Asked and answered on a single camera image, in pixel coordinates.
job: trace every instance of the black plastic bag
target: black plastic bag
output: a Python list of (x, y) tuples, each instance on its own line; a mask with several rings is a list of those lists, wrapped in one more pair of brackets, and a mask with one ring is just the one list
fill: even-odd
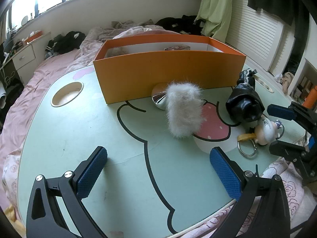
[(254, 74), (256, 74), (256, 70), (240, 72), (237, 86), (226, 102), (229, 115), (240, 122), (256, 121), (265, 110), (259, 95), (255, 92)]

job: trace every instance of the yellow strap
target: yellow strap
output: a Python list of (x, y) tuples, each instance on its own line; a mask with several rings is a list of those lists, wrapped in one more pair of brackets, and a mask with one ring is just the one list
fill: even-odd
[(237, 141), (246, 141), (246, 140), (251, 140), (256, 138), (255, 133), (245, 133), (245, 134), (241, 134), (237, 137)]

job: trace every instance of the drawer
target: drawer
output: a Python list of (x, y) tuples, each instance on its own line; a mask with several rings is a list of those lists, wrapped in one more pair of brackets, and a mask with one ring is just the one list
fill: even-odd
[(38, 67), (37, 61), (32, 60), (17, 70), (20, 80), (24, 84), (24, 86), (33, 77), (34, 71), (36, 70), (37, 67)]
[(14, 67), (16, 70), (26, 65), (30, 61), (35, 59), (32, 45), (26, 47), (22, 51), (18, 52), (13, 58)]

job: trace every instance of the beige curtain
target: beige curtain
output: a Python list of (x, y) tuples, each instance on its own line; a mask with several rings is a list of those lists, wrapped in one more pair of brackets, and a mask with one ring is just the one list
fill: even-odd
[(7, 39), (7, 13), (4, 15), (3, 20), (0, 22), (0, 44)]

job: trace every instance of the green cloth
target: green cloth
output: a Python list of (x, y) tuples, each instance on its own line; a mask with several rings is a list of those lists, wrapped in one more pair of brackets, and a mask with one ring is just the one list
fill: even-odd
[(206, 20), (204, 36), (225, 42), (231, 20), (232, 0), (202, 0), (196, 20)]

